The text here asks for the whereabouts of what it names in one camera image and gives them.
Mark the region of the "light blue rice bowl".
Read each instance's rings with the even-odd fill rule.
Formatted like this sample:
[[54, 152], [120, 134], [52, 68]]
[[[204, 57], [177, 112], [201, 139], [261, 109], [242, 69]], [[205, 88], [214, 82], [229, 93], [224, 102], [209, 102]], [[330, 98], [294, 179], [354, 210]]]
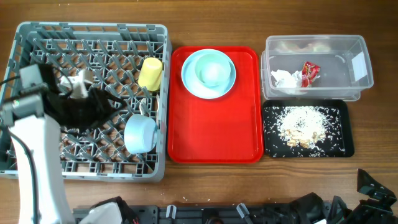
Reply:
[[142, 154], [153, 150], [157, 142], [155, 121], [141, 114], [132, 115], [124, 128], [124, 143], [131, 154]]

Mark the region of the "yellow plastic cup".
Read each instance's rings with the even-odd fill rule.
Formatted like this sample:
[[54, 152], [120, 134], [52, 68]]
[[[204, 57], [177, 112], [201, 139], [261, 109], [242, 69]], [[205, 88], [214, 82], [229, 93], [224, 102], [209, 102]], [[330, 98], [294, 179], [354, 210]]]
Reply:
[[149, 91], [157, 91], [160, 89], [161, 74], [163, 64], [154, 57], [146, 58], [142, 64], [142, 68], [138, 78], [138, 84], [142, 88]]

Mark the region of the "light blue plate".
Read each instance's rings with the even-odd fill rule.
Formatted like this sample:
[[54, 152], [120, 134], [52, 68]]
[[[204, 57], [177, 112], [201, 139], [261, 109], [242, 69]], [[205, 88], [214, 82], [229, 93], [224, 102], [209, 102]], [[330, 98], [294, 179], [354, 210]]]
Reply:
[[215, 98], [220, 98], [227, 94], [236, 81], [236, 68], [234, 66], [233, 61], [227, 56], [229, 60], [229, 64], [231, 67], [231, 74], [229, 80], [220, 86], [216, 86], [213, 88], [206, 87], [205, 85], [201, 84], [195, 75], [194, 72], [194, 64], [195, 61], [199, 58], [199, 56], [205, 53], [219, 53], [224, 54], [223, 52], [215, 49], [202, 49], [197, 50], [196, 52], [192, 53], [188, 58], [184, 61], [181, 71], [181, 78], [185, 88], [194, 96], [197, 96], [202, 99], [212, 100]]

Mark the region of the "mint green bowl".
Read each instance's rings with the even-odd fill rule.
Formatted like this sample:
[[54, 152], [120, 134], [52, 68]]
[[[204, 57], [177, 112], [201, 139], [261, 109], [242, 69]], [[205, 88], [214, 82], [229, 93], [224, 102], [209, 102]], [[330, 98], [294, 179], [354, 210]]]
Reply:
[[195, 61], [194, 72], [201, 84], [213, 88], [229, 80], [231, 67], [226, 55], [205, 53]]

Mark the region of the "white tissue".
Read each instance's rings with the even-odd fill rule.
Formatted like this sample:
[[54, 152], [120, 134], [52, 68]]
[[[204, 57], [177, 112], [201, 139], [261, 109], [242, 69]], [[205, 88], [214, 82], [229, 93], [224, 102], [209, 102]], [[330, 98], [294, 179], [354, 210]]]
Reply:
[[302, 72], [290, 73], [286, 70], [271, 71], [277, 88], [300, 88], [302, 86]]

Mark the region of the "rice and food scraps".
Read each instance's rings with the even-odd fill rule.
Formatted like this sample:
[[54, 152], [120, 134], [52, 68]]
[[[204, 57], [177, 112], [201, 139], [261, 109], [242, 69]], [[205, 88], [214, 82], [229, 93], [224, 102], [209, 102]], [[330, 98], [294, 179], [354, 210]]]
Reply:
[[343, 157], [340, 111], [325, 106], [265, 108], [264, 137], [271, 157]]

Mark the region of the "red snack wrapper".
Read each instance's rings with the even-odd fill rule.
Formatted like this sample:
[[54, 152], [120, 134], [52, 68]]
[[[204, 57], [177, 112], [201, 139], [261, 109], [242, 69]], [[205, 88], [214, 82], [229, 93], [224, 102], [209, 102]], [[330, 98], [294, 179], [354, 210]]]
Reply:
[[320, 66], [312, 62], [304, 62], [302, 69], [302, 88], [307, 88], [312, 85], [320, 71]]

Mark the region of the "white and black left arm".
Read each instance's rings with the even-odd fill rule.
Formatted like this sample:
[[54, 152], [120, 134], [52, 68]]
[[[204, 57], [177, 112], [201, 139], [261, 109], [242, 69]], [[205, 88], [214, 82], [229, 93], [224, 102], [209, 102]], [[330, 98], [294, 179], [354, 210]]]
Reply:
[[60, 164], [61, 128], [95, 129], [126, 102], [82, 80], [86, 93], [63, 94], [55, 67], [33, 64], [19, 70], [22, 88], [1, 103], [1, 129], [14, 146], [20, 193], [19, 223], [74, 223]]

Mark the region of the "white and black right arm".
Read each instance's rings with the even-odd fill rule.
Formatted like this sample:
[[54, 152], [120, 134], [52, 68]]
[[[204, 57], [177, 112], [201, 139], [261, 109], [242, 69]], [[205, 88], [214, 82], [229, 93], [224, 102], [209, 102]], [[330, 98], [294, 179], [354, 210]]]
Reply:
[[376, 181], [363, 169], [357, 170], [357, 192], [368, 196], [350, 210], [343, 199], [334, 196], [329, 207], [315, 193], [289, 203], [298, 223], [397, 224], [391, 206], [397, 202], [395, 193]]

